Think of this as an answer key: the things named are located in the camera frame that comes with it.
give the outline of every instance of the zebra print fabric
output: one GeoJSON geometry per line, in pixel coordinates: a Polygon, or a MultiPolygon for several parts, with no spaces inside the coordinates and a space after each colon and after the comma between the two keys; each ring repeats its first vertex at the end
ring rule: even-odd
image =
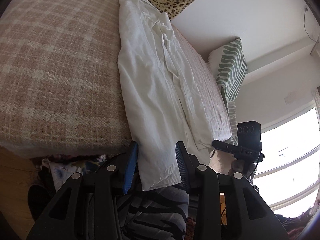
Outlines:
{"type": "Polygon", "coordinates": [[[117,198],[123,240],[183,240],[189,196],[181,184],[117,198]]]}

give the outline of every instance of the metal screw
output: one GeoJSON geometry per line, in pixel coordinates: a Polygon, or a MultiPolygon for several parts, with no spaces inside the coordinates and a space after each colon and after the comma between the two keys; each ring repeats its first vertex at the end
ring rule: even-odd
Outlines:
{"type": "Polygon", "coordinates": [[[202,164],[200,164],[200,165],[198,165],[198,170],[200,170],[200,171],[205,171],[206,169],[207,169],[207,167],[205,166],[205,165],[202,165],[202,164]]]}
{"type": "Polygon", "coordinates": [[[108,171],[115,171],[116,170],[116,166],[114,166],[114,165],[109,165],[108,167],[107,167],[107,170],[108,171]]]}
{"type": "Polygon", "coordinates": [[[235,176],[236,179],[242,179],[242,174],[240,172],[236,172],[235,174],[233,174],[233,176],[235,176]]]}
{"type": "Polygon", "coordinates": [[[80,173],[79,172],[75,172],[71,175],[71,178],[73,179],[79,179],[80,178],[80,173]]]}

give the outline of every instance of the wooden floor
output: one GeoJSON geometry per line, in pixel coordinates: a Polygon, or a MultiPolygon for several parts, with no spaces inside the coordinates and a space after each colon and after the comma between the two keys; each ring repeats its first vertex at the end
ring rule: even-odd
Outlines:
{"type": "Polygon", "coordinates": [[[226,207],[226,201],[224,195],[220,195],[220,212],[221,212],[221,222],[227,224],[227,212],[224,209],[226,207]]]}
{"type": "Polygon", "coordinates": [[[27,194],[36,177],[36,169],[30,160],[0,147],[0,210],[22,240],[26,239],[34,223],[27,194]]]}

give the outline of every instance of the window frame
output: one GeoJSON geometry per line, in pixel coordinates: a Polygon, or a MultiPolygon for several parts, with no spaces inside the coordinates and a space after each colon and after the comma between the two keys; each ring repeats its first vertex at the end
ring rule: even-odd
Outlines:
{"type": "MultiPolygon", "coordinates": [[[[313,108],[316,109],[317,120],[318,120],[318,124],[319,124],[319,127],[320,127],[320,118],[319,118],[319,113],[318,113],[318,110],[317,110],[317,107],[316,107],[316,103],[315,103],[315,101],[312,101],[312,102],[309,103],[308,106],[307,106],[306,108],[304,108],[302,111],[299,111],[298,113],[296,113],[296,114],[294,114],[294,115],[292,115],[292,116],[290,116],[290,117],[282,120],[281,122],[278,122],[278,123],[276,123],[276,124],[274,124],[274,125],[271,125],[271,126],[269,126],[269,127],[267,127],[267,128],[262,129],[261,132],[262,132],[262,133],[265,133],[265,132],[267,132],[267,131],[270,131],[270,130],[272,130],[272,129],[275,129],[275,128],[277,128],[277,127],[279,127],[279,126],[281,126],[281,125],[283,125],[283,124],[285,124],[285,123],[287,123],[287,122],[290,122],[291,120],[293,120],[293,119],[295,119],[295,118],[297,118],[297,117],[305,114],[306,112],[310,111],[310,110],[313,109],[313,108]]],[[[268,176],[268,175],[273,174],[273,173],[275,173],[275,172],[277,172],[277,171],[281,171],[281,170],[283,170],[283,169],[286,169],[286,168],[288,168],[288,167],[290,167],[290,166],[292,166],[292,165],[294,165],[294,164],[297,164],[297,163],[299,163],[300,161],[302,161],[302,160],[310,157],[311,155],[317,153],[318,151],[320,151],[320,144],[319,144],[317,147],[315,147],[314,149],[312,149],[311,151],[309,151],[308,153],[302,155],[301,157],[299,157],[299,158],[297,158],[297,159],[295,159],[295,160],[293,160],[293,161],[291,161],[291,162],[288,162],[288,163],[283,164],[283,165],[281,165],[281,166],[275,167],[275,168],[270,169],[270,170],[268,170],[268,171],[263,171],[263,172],[261,172],[261,173],[255,174],[254,179],[261,178],[261,177],[264,177],[264,176],[268,176]]],[[[291,205],[291,204],[294,204],[294,203],[296,203],[297,201],[299,201],[299,200],[307,197],[308,195],[310,195],[311,193],[313,193],[313,192],[316,191],[316,190],[320,191],[320,166],[319,166],[319,171],[318,171],[318,180],[317,180],[315,183],[313,183],[312,185],[310,185],[309,187],[307,187],[305,190],[297,193],[296,195],[291,196],[291,197],[289,197],[289,198],[286,198],[286,199],[284,199],[284,200],[281,200],[281,201],[279,201],[279,202],[273,203],[273,204],[269,205],[269,207],[271,208],[272,211],[275,211],[275,210],[284,208],[284,207],[286,207],[286,206],[289,206],[289,205],[291,205]]]]}

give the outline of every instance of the person's hand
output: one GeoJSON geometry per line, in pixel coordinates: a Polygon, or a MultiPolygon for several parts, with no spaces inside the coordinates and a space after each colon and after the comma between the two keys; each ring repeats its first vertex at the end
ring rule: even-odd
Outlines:
{"type": "Polygon", "coordinates": [[[246,174],[244,174],[243,173],[244,160],[235,160],[231,163],[231,169],[229,170],[228,175],[233,175],[235,172],[240,172],[240,173],[242,173],[242,175],[244,175],[248,179],[249,182],[252,183],[253,177],[257,171],[257,170],[255,170],[255,168],[256,168],[256,163],[251,163],[249,165],[248,172],[246,174]]]}

